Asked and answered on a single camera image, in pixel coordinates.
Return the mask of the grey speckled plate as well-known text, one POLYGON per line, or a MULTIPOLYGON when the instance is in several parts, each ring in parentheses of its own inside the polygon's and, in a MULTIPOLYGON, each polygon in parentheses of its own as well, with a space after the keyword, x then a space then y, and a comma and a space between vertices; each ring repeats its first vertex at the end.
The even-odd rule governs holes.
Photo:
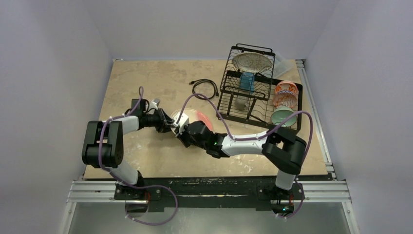
POLYGON ((245 52, 235 55, 232 59, 232 64, 242 72, 262 73, 270 70, 272 67, 271 60, 265 55, 245 52))

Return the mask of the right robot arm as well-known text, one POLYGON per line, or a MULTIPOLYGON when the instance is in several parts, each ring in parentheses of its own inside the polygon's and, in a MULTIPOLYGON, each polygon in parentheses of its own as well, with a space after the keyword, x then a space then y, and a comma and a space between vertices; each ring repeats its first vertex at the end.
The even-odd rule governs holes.
POLYGON ((293 132, 280 128, 275 132, 230 137, 215 133, 204 122, 195 121, 172 129, 185 147, 196 146, 214 158, 237 155, 262 155, 278 168, 274 194, 286 198, 293 191, 293 183, 301 172, 307 143, 293 132))

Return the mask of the pink and cream plate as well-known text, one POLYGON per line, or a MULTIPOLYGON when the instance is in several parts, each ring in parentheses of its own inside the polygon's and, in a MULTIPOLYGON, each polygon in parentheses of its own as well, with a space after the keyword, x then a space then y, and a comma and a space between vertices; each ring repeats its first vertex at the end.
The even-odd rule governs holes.
POLYGON ((208 129, 213 131, 213 125, 210 119, 201 111, 191 108, 185 108, 183 110, 183 114, 179 120, 179 123, 191 124, 196 121, 202 121, 208 129))

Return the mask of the small grey mug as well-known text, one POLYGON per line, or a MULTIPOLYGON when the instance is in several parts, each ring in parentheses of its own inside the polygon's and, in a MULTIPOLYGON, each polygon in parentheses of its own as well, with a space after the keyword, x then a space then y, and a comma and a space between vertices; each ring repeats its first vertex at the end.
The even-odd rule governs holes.
POLYGON ((237 110, 246 111, 249 108, 250 99, 245 96, 237 96, 235 99, 234 106, 237 110))

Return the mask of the mint green bowl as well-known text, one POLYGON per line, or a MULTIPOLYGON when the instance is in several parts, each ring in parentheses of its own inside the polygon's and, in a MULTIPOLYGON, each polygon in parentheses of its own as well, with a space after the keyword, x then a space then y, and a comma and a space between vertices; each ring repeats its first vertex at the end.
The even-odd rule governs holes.
MULTIPOLYGON (((295 111, 286 106, 279 106, 275 109, 274 113, 271 115, 270 119, 273 124, 280 124, 283 122, 287 117, 292 115, 295 111)), ((297 116, 291 117, 283 127, 291 127, 297 122, 297 116)))

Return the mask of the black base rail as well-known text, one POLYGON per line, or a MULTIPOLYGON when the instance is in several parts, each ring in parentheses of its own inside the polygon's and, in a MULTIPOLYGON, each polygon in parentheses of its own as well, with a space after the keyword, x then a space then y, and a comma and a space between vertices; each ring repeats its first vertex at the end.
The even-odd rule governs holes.
POLYGON ((165 208, 238 208, 291 214, 303 199, 302 185, 289 191, 275 186, 275 176, 158 177, 142 179, 144 189, 116 183, 114 199, 142 201, 150 212, 165 208))

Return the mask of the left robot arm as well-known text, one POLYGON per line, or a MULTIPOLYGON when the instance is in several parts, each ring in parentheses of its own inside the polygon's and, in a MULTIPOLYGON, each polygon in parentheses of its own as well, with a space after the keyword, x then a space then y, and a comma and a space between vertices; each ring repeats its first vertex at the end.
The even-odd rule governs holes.
POLYGON ((158 104, 158 99, 133 99, 131 107, 121 116, 87 124, 81 154, 83 163, 102 169, 127 186, 126 193, 132 199, 144 196, 145 183, 142 174, 124 159, 124 135, 146 127, 153 127, 159 133, 170 132, 173 119, 158 104))

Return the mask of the red geometric pattern bowl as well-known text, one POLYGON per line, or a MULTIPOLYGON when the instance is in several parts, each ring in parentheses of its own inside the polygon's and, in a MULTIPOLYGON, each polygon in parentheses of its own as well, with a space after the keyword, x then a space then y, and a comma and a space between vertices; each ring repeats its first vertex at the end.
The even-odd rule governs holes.
POLYGON ((279 93, 275 94, 275 96, 273 98, 273 105, 276 108, 279 108, 281 106, 285 106, 285 107, 293 109, 297 106, 297 104, 298 104, 298 98, 293 93, 279 92, 279 93))

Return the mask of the red floral bowl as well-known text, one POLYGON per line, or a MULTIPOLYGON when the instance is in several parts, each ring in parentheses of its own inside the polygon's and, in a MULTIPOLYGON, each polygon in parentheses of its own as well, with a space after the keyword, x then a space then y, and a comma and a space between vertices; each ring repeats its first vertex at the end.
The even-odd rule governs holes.
POLYGON ((275 94, 277 95, 280 93, 291 93, 296 96, 298 95, 299 90, 295 83, 288 81, 288 80, 284 80, 284 81, 279 82, 275 86, 275 94))

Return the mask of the blue polka dot mug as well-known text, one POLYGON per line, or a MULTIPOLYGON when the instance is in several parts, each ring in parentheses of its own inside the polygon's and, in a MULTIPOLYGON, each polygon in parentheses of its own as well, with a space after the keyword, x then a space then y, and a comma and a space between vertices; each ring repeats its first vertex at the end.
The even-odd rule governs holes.
POLYGON ((245 92, 253 93, 255 90, 255 75, 250 72, 243 72, 240 77, 239 88, 245 92))

